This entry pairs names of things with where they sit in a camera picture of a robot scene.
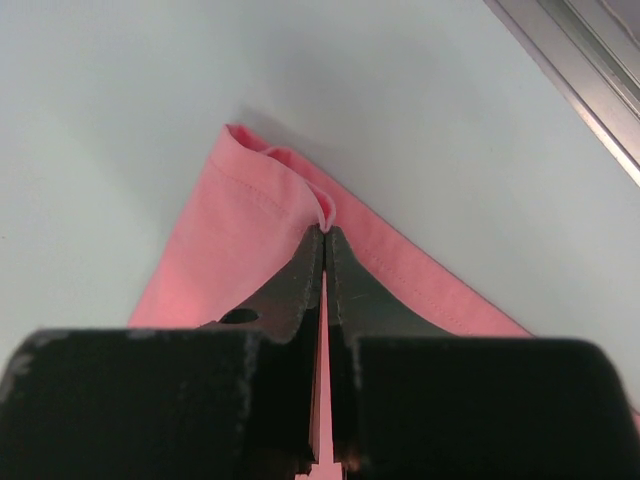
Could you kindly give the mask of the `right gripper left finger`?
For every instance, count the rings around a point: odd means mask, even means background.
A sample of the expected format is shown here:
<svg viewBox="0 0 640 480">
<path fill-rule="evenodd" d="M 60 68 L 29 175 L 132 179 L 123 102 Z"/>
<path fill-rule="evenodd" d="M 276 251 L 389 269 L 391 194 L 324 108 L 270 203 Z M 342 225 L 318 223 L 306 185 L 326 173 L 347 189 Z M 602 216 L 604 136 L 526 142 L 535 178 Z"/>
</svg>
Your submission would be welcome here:
<svg viewBox="0 0 640 480">
<path fill-rule="evenodd" d="M 292 479 L 317 460 L 324 236 L 194 329 L 48 329 L 1 381 L 5 479 Z"/>
</svg>

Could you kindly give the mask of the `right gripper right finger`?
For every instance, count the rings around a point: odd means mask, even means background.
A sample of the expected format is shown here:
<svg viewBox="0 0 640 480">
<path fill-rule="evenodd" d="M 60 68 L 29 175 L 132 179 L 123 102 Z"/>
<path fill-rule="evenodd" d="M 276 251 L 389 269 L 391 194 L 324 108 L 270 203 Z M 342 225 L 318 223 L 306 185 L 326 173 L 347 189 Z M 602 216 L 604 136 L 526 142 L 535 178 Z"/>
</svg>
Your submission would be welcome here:
<svg viewBox="0 0 640 480">
<path fill-rule="evenodd" d="M 333 456 L 347 479 L 635 479 L 619 376 L 577 339 L 462 337 L 325 237 Z"/>
</svg>

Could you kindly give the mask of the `light pink t shirt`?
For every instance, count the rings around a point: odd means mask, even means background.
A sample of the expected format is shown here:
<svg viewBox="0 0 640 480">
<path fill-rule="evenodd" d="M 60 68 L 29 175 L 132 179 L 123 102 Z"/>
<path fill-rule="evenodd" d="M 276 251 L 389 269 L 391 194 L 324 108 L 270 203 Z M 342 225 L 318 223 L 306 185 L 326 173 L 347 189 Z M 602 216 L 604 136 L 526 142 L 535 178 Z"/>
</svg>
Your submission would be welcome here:
<svg viewBox="0 0 640 480">
<path fill-rule="evenodd" d="M 407 306 L 454 333 L 517 325 L 296 152 L 222 129 L 130 323 L 199 327 L 254 292 L 314 222 L 345 229 L 356 257 Z"/>
</svg>

